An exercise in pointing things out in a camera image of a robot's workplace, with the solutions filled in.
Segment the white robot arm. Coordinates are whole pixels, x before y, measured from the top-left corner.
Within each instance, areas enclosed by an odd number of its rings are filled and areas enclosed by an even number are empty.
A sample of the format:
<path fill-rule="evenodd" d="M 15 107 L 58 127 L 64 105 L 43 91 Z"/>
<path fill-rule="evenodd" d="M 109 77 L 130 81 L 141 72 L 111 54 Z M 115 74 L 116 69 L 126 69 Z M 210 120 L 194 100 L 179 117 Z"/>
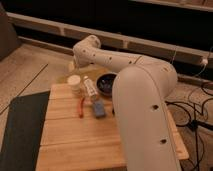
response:
<path fill-rule="evenodd" d="M 91 63 L 116 74 L 112 101 L 128 171 L 181 171 L 165 98 L 177 84 L 170 63 L 146 55 L 103 50 L 90 35 L 73 47 L 79 67 Z"/>

